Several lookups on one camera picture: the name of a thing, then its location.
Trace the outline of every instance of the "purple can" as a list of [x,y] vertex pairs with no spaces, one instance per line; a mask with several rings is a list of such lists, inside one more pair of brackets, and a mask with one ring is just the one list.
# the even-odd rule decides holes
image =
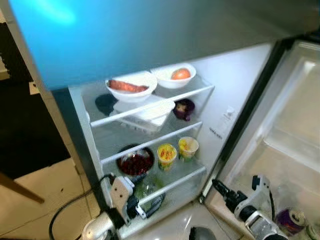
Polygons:
[[297,208],[286,208],[276,215],[276,224],[288,236],[301,232],[306,224],[304,212]]

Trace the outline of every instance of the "refrigerator door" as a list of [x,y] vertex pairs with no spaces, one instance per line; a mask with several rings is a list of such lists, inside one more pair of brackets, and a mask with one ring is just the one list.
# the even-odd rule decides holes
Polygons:
[[273,42],[319,26],[317,0],[2,0],[0,6],[8,24],[18,24],[50,90]]
[[[306,42],[296,42],[284,55],[218,176],[231,189],[250,195],[253,175],[266,175],[275,213],[298,208],[310,224],[320,220],[319,55],[320,46]],[[206,205],[249,234],[214,189]],[[269,204],[261,210],[271,215]]]

